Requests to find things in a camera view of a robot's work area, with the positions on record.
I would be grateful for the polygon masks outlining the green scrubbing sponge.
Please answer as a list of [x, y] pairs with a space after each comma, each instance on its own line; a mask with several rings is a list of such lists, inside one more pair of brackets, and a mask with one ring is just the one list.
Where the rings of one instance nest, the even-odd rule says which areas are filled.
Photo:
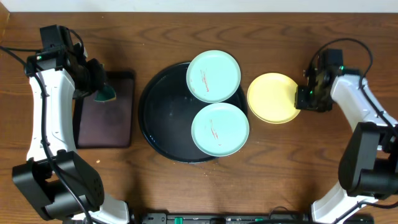
[[98, 90], [95, 95], [95, 101], [107, 102], [116, 99], [116, 92], [110, 85], [105, 85], [101, 90]]

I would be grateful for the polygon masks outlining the mint green plate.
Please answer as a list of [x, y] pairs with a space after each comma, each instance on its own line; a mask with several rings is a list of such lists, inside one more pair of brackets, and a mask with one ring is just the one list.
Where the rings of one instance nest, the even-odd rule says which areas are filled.
[[195, 145], [210, 156], [225, 157], [238, 152], [249, 137], [247, 116], [235, 105], [213, 103], [201, 109], [191, 127]]
[[208, 50], [189, 63], [186, 82], [191, 94], [198, 100], [219, 103], [236, 92], [241, 82], [241, 70], [230, 54]]

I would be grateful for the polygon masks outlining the yellow plate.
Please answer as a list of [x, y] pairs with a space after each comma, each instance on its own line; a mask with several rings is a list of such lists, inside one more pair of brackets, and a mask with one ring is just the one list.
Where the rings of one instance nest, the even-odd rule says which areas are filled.
[[248, 106], [262, 121], [271, 124], [287, 123], [300, 113], [295, 108], [297, 87], [287, 75], [265, 73], [250, 84], [247, 92]]

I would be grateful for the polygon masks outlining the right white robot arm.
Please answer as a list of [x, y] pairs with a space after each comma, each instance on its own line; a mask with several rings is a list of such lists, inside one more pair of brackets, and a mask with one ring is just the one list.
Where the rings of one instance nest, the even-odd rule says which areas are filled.
[[307, 85], [299, 86], [295, 107], [330, 111], [336, 103], [353, 134], [338, 168], [338, 182], [311, 205], [316, 223], [343, 223], [364, 206], [397, 194], [397, 121], [371, 93], [357, 70], [327, 66], [304, 72]]

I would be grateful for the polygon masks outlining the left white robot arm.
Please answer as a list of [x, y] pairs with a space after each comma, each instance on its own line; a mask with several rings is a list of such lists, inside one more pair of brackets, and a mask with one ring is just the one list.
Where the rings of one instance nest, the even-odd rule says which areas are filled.
[[87, 60], [82, 44], [51, 44], [27, 59], [26, 75], [34, 97], [32, 140], [25, 164], [12, 180], [44, 220], [65, 223], [129, 223], [126, 202], [104, 191], [99, 173], [77, 153], [72, 102], [95, 96], [116, 99], [103, 66]]

